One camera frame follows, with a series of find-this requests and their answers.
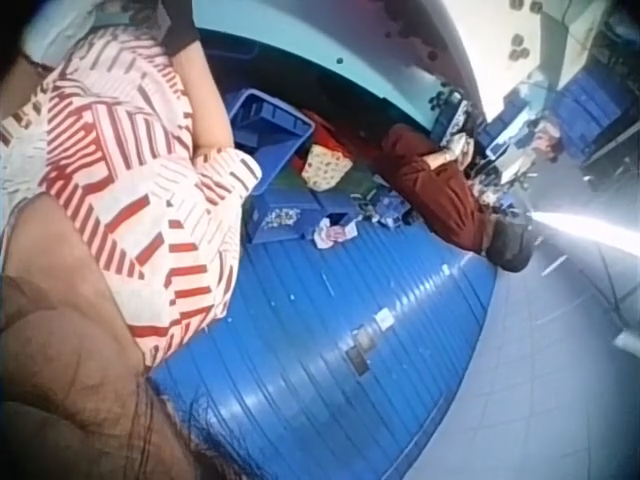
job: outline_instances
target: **blue corrugated surface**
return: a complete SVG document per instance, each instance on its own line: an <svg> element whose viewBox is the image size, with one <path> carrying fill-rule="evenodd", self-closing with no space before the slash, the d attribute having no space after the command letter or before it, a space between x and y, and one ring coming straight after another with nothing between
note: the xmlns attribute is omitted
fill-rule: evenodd
<svg viewBox="0 0 640 480"><path fill-rule="evenodd" d="M247 246L228 317L160 367L169 396L208 405L281 479L400 479L456 392L495 271L423 226L363 224L347 244ZM351 332L389 308L370 371L345 357Z"/></svg>

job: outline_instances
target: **bright light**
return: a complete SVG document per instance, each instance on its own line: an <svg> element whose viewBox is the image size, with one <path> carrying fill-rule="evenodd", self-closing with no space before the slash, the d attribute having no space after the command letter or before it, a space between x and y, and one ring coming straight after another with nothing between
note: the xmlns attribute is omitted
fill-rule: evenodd
<svg viewBox="0 0 640 480"><path fill-rule="evenodd" d="M640 257L640 232L617 227L595 218L567 213L532 212L531 216L538 222L560 231Z"/></svg>

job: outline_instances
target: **blue bin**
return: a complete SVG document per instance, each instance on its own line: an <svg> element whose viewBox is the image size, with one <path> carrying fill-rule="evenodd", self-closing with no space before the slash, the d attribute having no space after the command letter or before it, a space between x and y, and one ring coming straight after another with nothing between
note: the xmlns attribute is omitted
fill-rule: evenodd
<svg viewBox="0 0 640 480"><path fill-rule="evenodd" d="M224 97L236 146L262 169L254 195L265 191L295 151L311 136L314 123L295 108L253 88Z"/></svg>
<svg viewBox="0 0 640 480"><path fill-rule="evenodd" d="M282 209L299 211L292 225L271 226L268 218ZM299 238L312 238L315 228L324 218L324 212L307 189L270 187L261 195L252 197L246 220L249 243L278 242Z"/></svg>
<svg viewBox="0 0 640 480"><path fill-rule="evenodd" d="M313 196L322 208L323 217L329 215L342 216L338 225L346 227L360 215L358 206L347 193L340 191L313 192Z"/></svg>

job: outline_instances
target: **brown shirt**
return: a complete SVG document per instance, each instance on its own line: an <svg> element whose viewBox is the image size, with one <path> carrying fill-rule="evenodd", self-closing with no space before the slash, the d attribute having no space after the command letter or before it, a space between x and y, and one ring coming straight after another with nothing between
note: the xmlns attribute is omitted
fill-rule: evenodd
<svg viewBox="0 0 640 480"><path fill-rule="evenodd" d="M395 125L374 168L445 242L482 253L488 212L480 205L456 162L435 170L422 159L440 148L407 125Z"/></svg>

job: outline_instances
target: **red and white striped dress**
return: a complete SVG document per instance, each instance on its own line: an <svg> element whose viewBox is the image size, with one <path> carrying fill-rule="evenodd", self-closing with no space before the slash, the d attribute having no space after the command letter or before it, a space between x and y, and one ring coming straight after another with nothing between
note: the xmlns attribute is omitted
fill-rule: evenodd
<svg viewBox="0 0 640 480"><path fill-rule="evenodd" d="M241 206L261 172L235 149L192 158L191 106L154 38L130 27L89 35L0 137L3 233L24 201L55 198L147 365L225 315Z"/></svg>

